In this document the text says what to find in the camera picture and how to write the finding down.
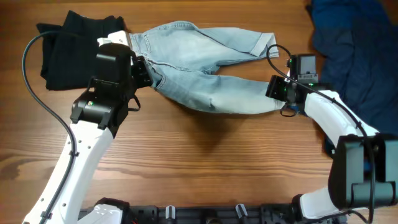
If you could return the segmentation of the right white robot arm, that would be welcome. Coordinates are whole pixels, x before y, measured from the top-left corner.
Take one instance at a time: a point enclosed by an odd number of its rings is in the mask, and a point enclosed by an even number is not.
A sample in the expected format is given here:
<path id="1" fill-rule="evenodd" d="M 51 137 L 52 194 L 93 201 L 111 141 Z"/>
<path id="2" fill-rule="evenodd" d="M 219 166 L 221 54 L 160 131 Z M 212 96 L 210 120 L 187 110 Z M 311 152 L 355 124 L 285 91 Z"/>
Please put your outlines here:
<path id="1" fill-rule="evenodd" d="M 298 220 L 319 222 L 367 208 L 397 205 L 397 136 L 358 118 L 337 92 L 319 83 L 272 76 L 266 96 L 312 118 L 334 145 L 328 185 L 299 196 Z"/>

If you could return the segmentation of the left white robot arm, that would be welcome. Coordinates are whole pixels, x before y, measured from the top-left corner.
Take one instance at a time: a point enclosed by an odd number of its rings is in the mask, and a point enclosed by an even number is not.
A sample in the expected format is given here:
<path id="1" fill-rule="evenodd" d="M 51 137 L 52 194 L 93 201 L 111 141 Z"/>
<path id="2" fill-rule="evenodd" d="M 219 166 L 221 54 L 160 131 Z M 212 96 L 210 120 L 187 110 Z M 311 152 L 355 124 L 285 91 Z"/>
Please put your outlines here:
<path id="1" fill-rule="evenodd" d="M 58 162 L 24 223 L 129 223 L 130 205 L 103 198 L 80 216 L 81 205 L 100 159 L 137 100 L 136 91 L 150 86 L 144 58 L 126 45 L 99 47 L 96 71 L 87 89 L 72 104 L 68 137 Z"/>

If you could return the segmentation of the light blue denim shorts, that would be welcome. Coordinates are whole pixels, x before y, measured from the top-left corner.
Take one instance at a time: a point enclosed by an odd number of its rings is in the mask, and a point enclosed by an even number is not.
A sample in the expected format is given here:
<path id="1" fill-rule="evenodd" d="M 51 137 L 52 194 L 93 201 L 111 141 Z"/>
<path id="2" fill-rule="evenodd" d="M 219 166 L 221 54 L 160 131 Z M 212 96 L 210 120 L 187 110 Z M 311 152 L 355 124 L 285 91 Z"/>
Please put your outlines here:
<path id="1" fill-rule="evenodd" d="M 227 114 L 260 114 L 284 105 L 266 96 L 266 82 L 217 74 L 224 65 L 278 57 L 274 33 L 175 21 L 129 37 L 132 50 L 146 60 L 152 88 L 181 105 Z"/>

